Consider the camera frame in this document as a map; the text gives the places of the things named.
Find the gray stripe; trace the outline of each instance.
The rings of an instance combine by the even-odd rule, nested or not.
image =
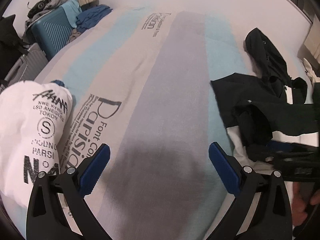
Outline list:
[[[202,202],[210,89],[206,58],[204,16],[179,13],[116,163],[103,179],[107,191],[97,218],[114,240],[180,239]]]

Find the blue gripper pad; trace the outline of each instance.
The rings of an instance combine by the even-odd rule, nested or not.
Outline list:
[[[241,165],[233,156],[228,156],[217,142],[210,145],[209,158],[228,193],[237,197],[241,191]]]
[[[81,170],[81,164],[86,165],[86,162],[90,162],[79,178],[78,192],[82,197],[91,194],[109,160],[110,147],[102,144],[92,157],[85,158],[80,163],[78,170]]]

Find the printed white fabric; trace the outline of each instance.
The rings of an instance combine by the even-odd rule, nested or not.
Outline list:
[[[307,76],[310,78],[311,84],[314,86],[314,83],[320,82],[320,78],[317,77],[316,73],[313,71],[311,64],[305,58],[303,58],[303,64],[307,71]]]
[[[36,176],[60,172],[57,144],[72,108],[68,89],[18,82],[0,95],[0,191],[28,207]]]

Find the bed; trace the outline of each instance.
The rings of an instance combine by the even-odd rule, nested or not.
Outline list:
[[[285,2],[281,9],[297,10]],[[240,11],[180,6],[118,7],[63,48],[36,78],[60,79],[73,95],[58,146],[62,172],[101,143],[111,148],[107,167],[85,199],[114,240],[201,240],[228,209],[232,198],[208,147],[217,141],[242,164],[248,160],[223,126],[210,80],[259,75],[243,46],[250,30],[259,27],[269,37],[289,75],[307,82],[311,102],[311,84],[296,57],[310,22],[295,13],[302,30],[289,40],[294,28],[287,20],[259,21],[263,14],[252,20],[256,10],[242,17]],[[5,206],[14,206],[2,198]],[[7,209],[25,235],[26,210]],[[77,231],[68,208],[64,211]]]

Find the blue fabric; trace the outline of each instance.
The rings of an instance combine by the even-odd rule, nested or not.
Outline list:
[[[64,12],[66,13],[68,22],[72,26],[72,28],[76,28],[77,24],[77,16],[82,13],[80,4],[78,0],[69,0],[65,2],[64,4],[60,5],[63,9]]]
[[[112,9],[106,5],[99,5],[85,10],[77,16],[77,31],[84,33],[86,30],[95,27],[97,23],[111,11]]]
[[[58,79],[53,80],[50,83],[56,83],[57,85],[59,85],[61,87],[64,87],[64,83],[61,80],[58,80]]]

